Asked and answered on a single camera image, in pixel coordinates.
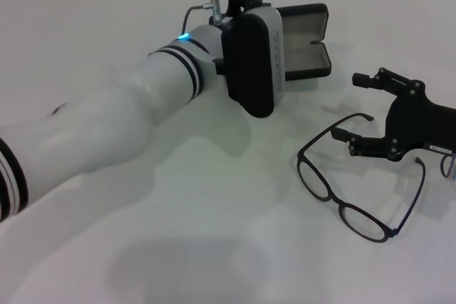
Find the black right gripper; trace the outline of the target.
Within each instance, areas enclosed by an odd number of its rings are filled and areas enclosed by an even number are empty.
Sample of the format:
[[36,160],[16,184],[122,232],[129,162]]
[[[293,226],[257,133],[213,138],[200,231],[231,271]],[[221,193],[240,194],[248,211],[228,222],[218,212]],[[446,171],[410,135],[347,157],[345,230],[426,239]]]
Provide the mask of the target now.
[[357,87],[384,90],[396,99],[385,121],[387,139],[362,137],[341,128],[331,130],[333,139],[349,144],[351,156],[398,162],[415,149],[447,156],[455,153],[455,109],[430,101],[423,82],[412,81],[386,68],[380,68],[373,77],[354,73],[352,82]]

